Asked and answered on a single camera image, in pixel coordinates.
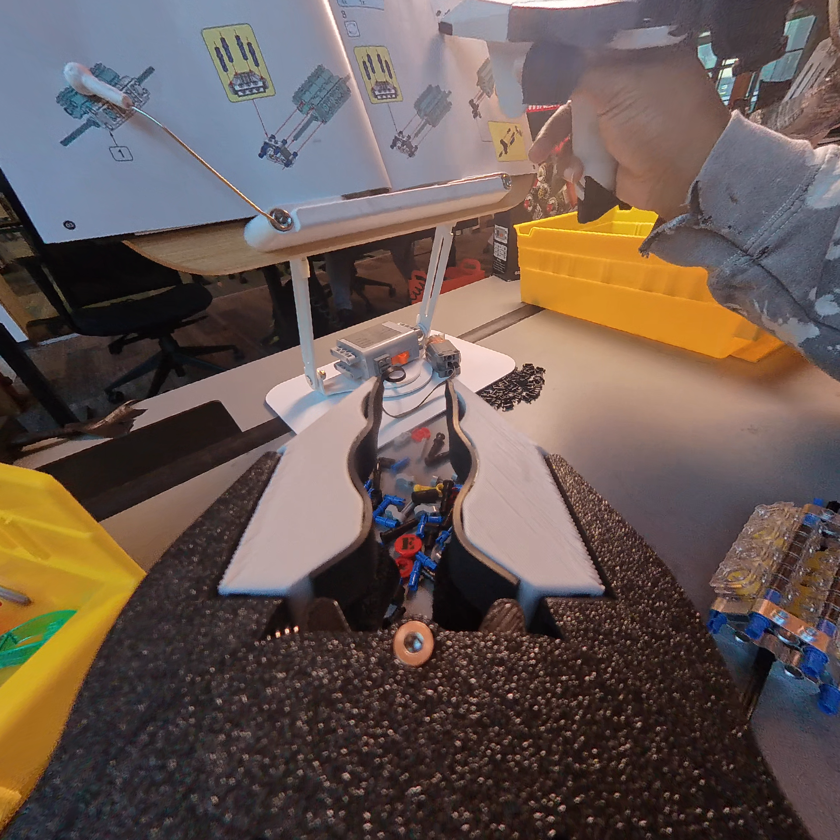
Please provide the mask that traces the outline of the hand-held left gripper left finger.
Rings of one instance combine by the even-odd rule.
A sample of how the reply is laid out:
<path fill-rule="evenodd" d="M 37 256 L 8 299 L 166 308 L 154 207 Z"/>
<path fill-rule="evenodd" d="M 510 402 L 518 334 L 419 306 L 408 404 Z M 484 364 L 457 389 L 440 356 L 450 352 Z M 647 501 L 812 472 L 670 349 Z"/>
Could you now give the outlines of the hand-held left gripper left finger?
<path fill-rule="evenodd" d="M 375 466 L 382 394 L 382 381 L 368 380 L 280 451 L 220 595 L 281 596 L 300 615 L 320 597 L 346 617 L 364 617 L 379 564 L 364 483 Z"/>

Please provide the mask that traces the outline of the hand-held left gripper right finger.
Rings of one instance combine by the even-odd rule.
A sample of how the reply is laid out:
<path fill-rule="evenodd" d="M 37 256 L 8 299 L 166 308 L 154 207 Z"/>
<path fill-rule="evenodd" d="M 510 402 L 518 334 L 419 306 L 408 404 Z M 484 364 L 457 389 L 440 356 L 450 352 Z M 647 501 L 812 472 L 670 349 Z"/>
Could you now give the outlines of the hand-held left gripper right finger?
<path fill-rule="evenodd" d="M 446 388 L 461 485 L 434 583 L 437 624 L 480 624 L 499 600 L 531 624 L 543 600 L 607 595 L 547 455 L 459 381 Z"/>

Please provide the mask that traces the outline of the yellow plastic bin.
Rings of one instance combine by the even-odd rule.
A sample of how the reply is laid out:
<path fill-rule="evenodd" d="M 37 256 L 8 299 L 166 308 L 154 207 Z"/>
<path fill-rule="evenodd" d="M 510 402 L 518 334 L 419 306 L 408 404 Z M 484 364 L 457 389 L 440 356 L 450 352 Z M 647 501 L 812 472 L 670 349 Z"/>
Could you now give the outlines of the yellow plastic bin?
<path fill-rule="evenodd" d="M 35 788 L 93 659 L 144 577 L 52 476 L 1 466 L 1 634 L 77 613 L 21 666 L 1 671 L 1 826 Z"/>
<path fill-rule="evenodd" d="M 567 213 L 516 226 L 521 300 L 714 359 L 755 362 L 779 349 L 713 299 L 705 270 L 640 255 L 655 219 L 614 208 L 589 224 Z"/>

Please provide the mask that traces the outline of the transparent brick engine model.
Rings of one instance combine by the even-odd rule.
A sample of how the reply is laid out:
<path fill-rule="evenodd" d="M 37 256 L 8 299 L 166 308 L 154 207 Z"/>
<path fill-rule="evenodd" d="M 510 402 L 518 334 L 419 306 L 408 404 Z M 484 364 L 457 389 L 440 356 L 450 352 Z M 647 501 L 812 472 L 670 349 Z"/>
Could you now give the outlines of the transparent brick engine model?
<path fill-rule="evenodd" d="M 727 629 L 755 656 L 743 693 L 750 718 L 774 664 L 839 708 L 839 503 L 757 506 L 710 579 L 707 629 Z"/>

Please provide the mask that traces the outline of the person's right forearm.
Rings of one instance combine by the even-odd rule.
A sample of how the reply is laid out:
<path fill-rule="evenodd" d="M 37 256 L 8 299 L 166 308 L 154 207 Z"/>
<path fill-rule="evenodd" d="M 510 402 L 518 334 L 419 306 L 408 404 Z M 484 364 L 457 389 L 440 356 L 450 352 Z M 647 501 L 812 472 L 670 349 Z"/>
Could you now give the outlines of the person's right forearm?
<path fill-rule="evenodd" d="M 736 112 L 640 253 L 707 270 L 714 299 L 839 378 L 839 149 Z"/>

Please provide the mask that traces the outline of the grey desk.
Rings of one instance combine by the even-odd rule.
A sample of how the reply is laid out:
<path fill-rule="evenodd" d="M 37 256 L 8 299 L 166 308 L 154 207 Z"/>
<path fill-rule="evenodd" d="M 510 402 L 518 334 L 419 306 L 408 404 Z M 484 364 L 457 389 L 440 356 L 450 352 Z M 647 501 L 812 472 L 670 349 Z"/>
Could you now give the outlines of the grey desk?
<path fill-rule="evenodd" d="M 443 295 L 434 328 L 545 368 L 541 396 L 502 414 L 561 455 L 654 549 L 703 616 L 709 580 L 756 505 L 838 500 L 838 382 L 787 347 L 714 360 L 553 311 L 516 283 Z M 253 360 L 143 402 L 137 430 L 219 401 L 243 432 L 275 415 L 266 395 L 302 373 L 301 351 Z M 105 518 L 148 570 L 250 466 L 253 452 Z M 764 757 L 814 838 L 838 838 L 838 717 L 774 666 L 752 715 Z"/>

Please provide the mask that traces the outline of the pile of mixed brick parts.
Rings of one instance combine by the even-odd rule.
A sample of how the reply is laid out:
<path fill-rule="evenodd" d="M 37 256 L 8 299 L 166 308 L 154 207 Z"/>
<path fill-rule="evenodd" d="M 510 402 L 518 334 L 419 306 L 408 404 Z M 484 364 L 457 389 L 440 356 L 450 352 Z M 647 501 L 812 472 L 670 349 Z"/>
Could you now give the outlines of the pile of mixed brick parts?
<path fill-rule="evenodd" d="M 432 618 L 437 570 L 454 533 L 452 510 L 463 481 L 450 458 L 443 415 L 398 434 L 380 447 L 364 488 L 373 533 L 397 573 L 384 625 Z"/>

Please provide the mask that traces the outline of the colourful printed box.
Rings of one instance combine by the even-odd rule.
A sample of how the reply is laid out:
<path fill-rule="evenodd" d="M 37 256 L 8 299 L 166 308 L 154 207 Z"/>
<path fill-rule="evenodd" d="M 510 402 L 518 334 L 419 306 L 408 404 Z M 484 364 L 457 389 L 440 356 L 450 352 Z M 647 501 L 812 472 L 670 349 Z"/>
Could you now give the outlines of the colourful printed box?
<path fill-rule="evenodd" d="M 545 160 L 538 164 L 535 181 L 523 201 L 528 221 L 539 221 L 576 210 L 576 191 L 564 178 L 566 152 L 571 153 L 571 139 L 558 144 Z"/>

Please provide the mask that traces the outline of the heap of black pins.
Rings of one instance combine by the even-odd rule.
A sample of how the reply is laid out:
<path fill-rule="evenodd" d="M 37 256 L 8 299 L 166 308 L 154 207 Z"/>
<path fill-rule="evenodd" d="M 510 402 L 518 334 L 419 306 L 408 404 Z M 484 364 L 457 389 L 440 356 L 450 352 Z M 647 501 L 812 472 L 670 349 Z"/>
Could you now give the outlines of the heap of black pins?
<path fill-rule="evenodd" d="M 509 412 L 522 403 L 531 404 L 539 399 L 544 383 L 545 369 L 525 363 L 482 388 L 477 395 L 496 410 Z"/>

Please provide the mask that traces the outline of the grey battery box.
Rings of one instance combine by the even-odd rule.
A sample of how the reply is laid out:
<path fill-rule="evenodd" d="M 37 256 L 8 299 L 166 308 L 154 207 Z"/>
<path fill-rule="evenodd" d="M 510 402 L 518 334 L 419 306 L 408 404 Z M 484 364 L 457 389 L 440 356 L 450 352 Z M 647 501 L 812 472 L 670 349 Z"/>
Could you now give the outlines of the grey battery box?
<path fill-rule="evenodd" d="M 417 361 L 424 338 L 417 326 L 375 323 L 340 338 L 330 353 L 336 371 L 352 381 L 363 382 Z"/>

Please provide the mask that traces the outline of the small grey motor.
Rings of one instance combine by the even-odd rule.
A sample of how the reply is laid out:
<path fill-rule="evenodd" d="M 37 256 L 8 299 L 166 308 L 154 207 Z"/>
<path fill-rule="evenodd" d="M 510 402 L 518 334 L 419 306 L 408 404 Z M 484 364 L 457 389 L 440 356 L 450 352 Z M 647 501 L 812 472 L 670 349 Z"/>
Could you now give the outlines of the small grey motor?
<path fill-rule="evenodd" d="M 430 374 L 430 382 L 444 382 L 459 375 L 461 353 L 450 339 L 433 333 L 423 343 L 421 362 Z"/>

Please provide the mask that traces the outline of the dark cardboard box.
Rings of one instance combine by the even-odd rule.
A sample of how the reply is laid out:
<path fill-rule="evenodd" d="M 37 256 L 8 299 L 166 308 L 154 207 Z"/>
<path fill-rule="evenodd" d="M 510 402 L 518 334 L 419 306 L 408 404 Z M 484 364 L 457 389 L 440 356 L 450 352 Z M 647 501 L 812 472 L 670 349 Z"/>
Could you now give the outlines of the dark cardboard box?
<path fill-rule="evenodd" d="M 516 226 L 530 220 L 524 206 L 495 213 L 493 217 L 492 273 L 505 281 L 520 279 L 518 262 L 518 233 Z"/>

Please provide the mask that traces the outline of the black office chair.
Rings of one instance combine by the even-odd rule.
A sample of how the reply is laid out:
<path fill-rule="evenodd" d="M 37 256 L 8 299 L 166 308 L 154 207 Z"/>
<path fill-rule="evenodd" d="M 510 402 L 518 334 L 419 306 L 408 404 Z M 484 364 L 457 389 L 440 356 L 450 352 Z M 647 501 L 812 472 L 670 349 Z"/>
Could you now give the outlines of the black office chair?
<path fill-rule="evenodd" d="M 206 318 L 211 292 L 129 246 L 117 242 L 42 245 L 17 263 L 68 328 L 79 335 L 110 339 L 111 354 L 120 354 L 132 343 L 157 342 L 154 356 L 105 387 L 111 403 L 123 401 L 122 387 L 148 373 L 154 375 L 147 397 L 153 397 L 170 373 L 184 376 L 188 365 L 212 373 L 224 371 L 207 360 L 209 355 L 231 352 L 236 361 L 243 358 L 233 344 L 180 345 L 175 331 Z"/>

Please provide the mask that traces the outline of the green plastic part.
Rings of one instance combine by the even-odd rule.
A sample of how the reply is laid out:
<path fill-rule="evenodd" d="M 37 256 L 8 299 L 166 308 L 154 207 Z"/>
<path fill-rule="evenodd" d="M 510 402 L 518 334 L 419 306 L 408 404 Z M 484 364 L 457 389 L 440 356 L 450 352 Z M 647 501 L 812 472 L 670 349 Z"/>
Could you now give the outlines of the green plastic part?
<path fill-rule="evenodd" d="M 59 610 L 41 614 L 1 636 L 1 669 L 23 665 L 76 614 Z"/>

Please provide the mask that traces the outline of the instruction booklet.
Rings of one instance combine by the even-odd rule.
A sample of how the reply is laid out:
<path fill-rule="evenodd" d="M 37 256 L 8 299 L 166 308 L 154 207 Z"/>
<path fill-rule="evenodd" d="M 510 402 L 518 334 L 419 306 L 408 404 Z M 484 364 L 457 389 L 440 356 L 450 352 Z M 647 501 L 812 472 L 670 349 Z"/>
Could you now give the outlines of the instruction booklet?
<path fill-rule="evenodd" d="M 531 175 L 455 2 L 2 2 L 2 171 L 47 244 Z"/>

